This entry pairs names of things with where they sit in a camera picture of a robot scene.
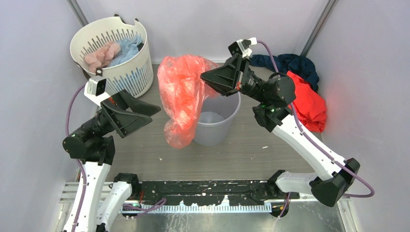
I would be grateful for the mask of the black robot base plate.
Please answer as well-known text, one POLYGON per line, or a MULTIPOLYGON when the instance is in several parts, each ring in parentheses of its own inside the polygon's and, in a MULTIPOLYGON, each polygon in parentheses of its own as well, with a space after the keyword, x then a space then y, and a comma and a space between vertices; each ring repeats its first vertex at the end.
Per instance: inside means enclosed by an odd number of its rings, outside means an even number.
POLYGON ((283 202, 286 197, 266 180, 198 180, 144 181, 128 199, 154 204, 165 198, 168 206, 217 206, 227 199, 229 206, 252 206, 269 200, 283 202))

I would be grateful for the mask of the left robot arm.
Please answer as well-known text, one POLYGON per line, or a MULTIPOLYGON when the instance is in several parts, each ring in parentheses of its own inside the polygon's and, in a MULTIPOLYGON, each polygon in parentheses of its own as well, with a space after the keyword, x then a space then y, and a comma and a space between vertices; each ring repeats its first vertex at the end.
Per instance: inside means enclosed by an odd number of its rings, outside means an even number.
POLYGON ((101 200, 116 152, 110 133, 115 131, 125 138, 151 123, 151 117, 161 108, 135 98, 126 90, 112 96, 106 92, 95 95, 85 90, 84 95, 100 109, 62 142, 70 158, 79 163, 83 178, 63 231, 108 232, 125 201, 134 200, 141 193, 136 174, 119 173, 108 196, 101 200))

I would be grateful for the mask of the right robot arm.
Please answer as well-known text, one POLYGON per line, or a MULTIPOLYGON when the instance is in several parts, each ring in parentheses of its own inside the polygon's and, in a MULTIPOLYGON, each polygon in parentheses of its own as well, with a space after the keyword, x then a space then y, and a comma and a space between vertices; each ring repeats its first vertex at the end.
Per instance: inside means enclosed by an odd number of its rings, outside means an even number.
POLYGON ((257 123, 284 140, 312 167, 309 174, 277 171, 268 180, 273 198, 289 192, 305 193, 332 207, 357 179, 360 163, 333 153, 292 111, 295 84, 289 76, 277 72, 263 80, 250 69, 249 59, 236 54, 200 78, 222 96, 241 93, 256 100, 259 104, 252 110, 257 123))

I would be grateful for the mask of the red plastic trash bag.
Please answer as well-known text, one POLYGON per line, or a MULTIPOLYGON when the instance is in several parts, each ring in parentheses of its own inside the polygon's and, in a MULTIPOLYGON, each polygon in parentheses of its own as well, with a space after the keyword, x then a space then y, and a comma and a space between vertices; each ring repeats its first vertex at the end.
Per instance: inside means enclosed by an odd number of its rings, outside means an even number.
POLYGON ((170 117, 164 126, 164 136, 170 146, 181 149, 194 139, 204 101, 219 95, 201 79, 201 74, 217 67, 218 64, 197 55, 166 56, 160 63, 160 98, 170 117))

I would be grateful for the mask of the grey plastic trash bin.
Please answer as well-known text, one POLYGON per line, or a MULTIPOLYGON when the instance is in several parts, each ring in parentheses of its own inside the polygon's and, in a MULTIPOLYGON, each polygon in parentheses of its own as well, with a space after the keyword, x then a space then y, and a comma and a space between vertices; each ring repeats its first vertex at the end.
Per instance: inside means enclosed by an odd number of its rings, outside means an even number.
POLYGON ((240 106, 240 93, 207 98, 201 109, 194 141, 203 146, 220 144, 226 138, 240 106))

